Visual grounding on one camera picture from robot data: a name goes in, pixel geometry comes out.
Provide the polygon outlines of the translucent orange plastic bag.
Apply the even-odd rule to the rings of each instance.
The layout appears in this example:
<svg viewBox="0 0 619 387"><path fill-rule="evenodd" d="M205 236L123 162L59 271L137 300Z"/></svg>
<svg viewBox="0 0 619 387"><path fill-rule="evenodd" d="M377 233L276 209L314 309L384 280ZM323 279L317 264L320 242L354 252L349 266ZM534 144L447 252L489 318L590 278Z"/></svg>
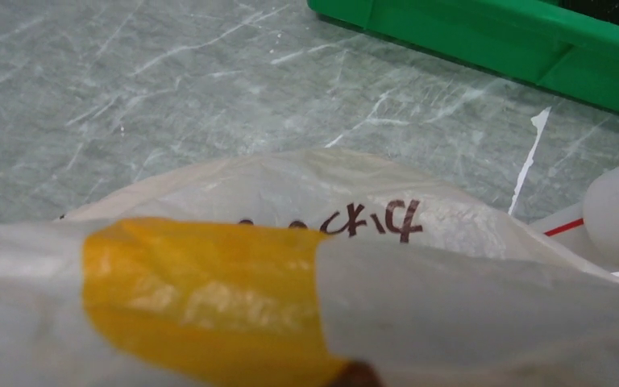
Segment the translucent orange plastic bag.
<svg viewBox="0 0 619 387"><path fill-rule="evenodd" d="M212 386L117 349L86 315L83 243L129 218L324 233L326 347L379 386L619 386L619 276L444 181L342 149L194 164L0 225L0 386Z"/></svg>

